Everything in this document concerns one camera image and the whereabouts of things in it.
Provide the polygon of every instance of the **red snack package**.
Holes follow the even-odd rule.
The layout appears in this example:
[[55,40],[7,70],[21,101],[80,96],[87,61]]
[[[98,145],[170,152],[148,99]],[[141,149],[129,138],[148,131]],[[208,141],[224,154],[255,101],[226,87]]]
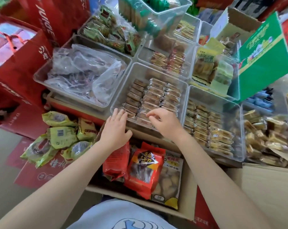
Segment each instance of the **red snack package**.
[[124,185],[143,198],[150,199],[158,184],[164,155],[165,149],[143,142],[141,149],[136,150],[131,158]]
[[129,161],[129,142],[115,150],[103,163],[103,173],[111,176],[111,181],[123,177],[127,173]]

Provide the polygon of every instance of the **gift bag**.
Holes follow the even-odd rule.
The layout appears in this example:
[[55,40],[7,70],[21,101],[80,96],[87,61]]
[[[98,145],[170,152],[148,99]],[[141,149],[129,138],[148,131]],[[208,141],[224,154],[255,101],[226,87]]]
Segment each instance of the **gift bag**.
[[32,24],[54,47],[64,45],[90,17],[89,0],[19,0]]
[[45,87],[34,73],[51,58],[52,47],[43,31],[20,20],[0,16],[0,87],[25,102],[43,108]]

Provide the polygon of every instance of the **barcode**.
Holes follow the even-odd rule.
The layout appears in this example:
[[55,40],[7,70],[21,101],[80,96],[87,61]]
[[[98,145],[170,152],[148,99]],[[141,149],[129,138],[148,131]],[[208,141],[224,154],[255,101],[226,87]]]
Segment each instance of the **barcode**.
[[57,136],[63,136],[64,135],[64,130],[57,130]]

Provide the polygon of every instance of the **white shirt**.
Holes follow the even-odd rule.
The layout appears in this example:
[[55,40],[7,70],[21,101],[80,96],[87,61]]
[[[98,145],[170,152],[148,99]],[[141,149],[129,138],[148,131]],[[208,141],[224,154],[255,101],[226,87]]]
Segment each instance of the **white shirt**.
[[85,212],[68,229],[176,229],[160,216],[134,203],[104,201]]

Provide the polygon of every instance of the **snack packet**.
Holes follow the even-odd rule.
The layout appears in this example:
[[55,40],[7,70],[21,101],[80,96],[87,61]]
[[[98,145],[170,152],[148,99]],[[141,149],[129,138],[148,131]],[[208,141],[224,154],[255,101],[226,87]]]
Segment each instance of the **snack packet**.
[[103,163],[103,173],[110,176],[111,180],[117,180],[127,173],[127,166],[129,161],[129,142],[121,148],[115,150]]
[[178,210],[183,159],[165,155],[158,184],[151,200]]
[[95,128],[94,123],[84,118],[79,118],[77,138],[80,141],[93,142],[96,136],[97,136],[97,130]]
[[36,168],[40,168],[51,161],[57,152],[58,149],[54,149],[48,144],[47,134],[42,134],[30,144],[20,158],[27,160],[31,164],[35,164]]
[[75,130],[71,127],[48,128],[47,136],[49,144],[55,149],[69,147],[78,141]]
[[66,162],[72,162],[78,159],[85,152],[87,152],[87,150],[89,150],[92,145],[92,142],[80,141],[70,146],[66,150],[62,151],[61,155]]
[[45,122],[48,126],[52,127],[61,127],[61,126],[77,126],[76,122],[70,121],[68,116],[59,112],[49,111],[43,116],[43,122]]
[[124,185],[150,199],[155,190],[164,164],[165,149],[156,148],[145,142],[134,152],[127,168]]

